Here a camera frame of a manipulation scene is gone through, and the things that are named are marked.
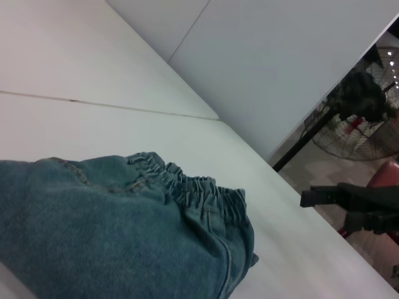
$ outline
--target fan stand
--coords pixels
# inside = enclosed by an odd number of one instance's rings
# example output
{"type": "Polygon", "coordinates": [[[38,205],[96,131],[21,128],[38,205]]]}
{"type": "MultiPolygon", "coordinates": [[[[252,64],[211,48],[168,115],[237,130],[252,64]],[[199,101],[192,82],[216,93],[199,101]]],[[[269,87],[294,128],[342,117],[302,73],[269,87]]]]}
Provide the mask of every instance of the fan stand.
{"type": "MultiPolygon", "coordinates": [[[[389,89],[396,85],[392,82],[390,85],[383,89],[383,93],[386,93],[389,89]]],[[[333,119],[335,115],[339,113],[339,109],[330,108],[329,111],[312,127],[304,136],[293,145],[292,148],[273,166],[275,172],[279,172],[291,159],[326,125],[333,119]]]]}

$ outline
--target white wall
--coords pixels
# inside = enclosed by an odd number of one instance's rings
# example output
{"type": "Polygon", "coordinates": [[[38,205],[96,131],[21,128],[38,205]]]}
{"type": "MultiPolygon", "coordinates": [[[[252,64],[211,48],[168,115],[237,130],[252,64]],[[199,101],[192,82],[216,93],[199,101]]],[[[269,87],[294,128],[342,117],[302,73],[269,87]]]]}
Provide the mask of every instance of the white wall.
{"type": "Polygon", "coordinates": [[[106,0],[166,61],[209,0],[106,0]]]}
{"type": "Polygon", "coordinates": [[[267,160],[398,13],[397,0],[211,0],[170,65],[267,160]]]}

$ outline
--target electric fan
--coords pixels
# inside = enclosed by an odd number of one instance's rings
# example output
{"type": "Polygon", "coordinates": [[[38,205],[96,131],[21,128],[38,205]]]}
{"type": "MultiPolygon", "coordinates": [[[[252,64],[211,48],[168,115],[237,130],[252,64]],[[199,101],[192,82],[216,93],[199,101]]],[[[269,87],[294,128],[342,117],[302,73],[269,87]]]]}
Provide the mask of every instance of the electric fan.
{"type": "Polygon", "coordinates": [[[306,118],[300,140],[273,167],[279,171],[310,140],[343,159],[399,153],[399,49],[375,45],[306,118]]]}

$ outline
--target denim fabric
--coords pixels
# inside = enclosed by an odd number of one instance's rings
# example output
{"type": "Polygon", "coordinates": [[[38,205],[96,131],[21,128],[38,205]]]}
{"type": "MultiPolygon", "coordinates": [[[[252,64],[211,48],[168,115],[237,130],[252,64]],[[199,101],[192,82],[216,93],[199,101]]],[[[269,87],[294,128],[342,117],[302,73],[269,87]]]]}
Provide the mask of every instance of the denim fabric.
{"type": "Polygon", "coordinates": [[[0,161],[0,261],[39,299],[227,298],[253,248],[243,190],[155,153],[0,161]]]}

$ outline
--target white panel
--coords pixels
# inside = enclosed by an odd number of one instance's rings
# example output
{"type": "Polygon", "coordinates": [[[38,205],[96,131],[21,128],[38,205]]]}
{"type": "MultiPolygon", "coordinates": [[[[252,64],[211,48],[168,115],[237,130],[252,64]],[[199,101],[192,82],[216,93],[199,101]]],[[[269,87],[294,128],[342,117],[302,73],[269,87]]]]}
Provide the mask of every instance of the white panel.
{"type": "Polygon", "coordinates": [[[397,0],[212,0],[170,65],[267,160],[398,12],[397,0]]]}
{"type": "Polygon", "coordinates": [[[233,299],[398,298],[318,213],[299,207],[298,193],[220,121],[0,94],[0,138],[1,159],[156,151],[190,176],[243,187],[260,261],[233,299]]]}
{"type": "Polygon", "coordinates": [[[0,90],[217,118],[104,0],[0,1],[0,90]]]}
{"type": "Polygon", "coordinates": [[[106,0],[166,61],[208,0],[106,0]]]}

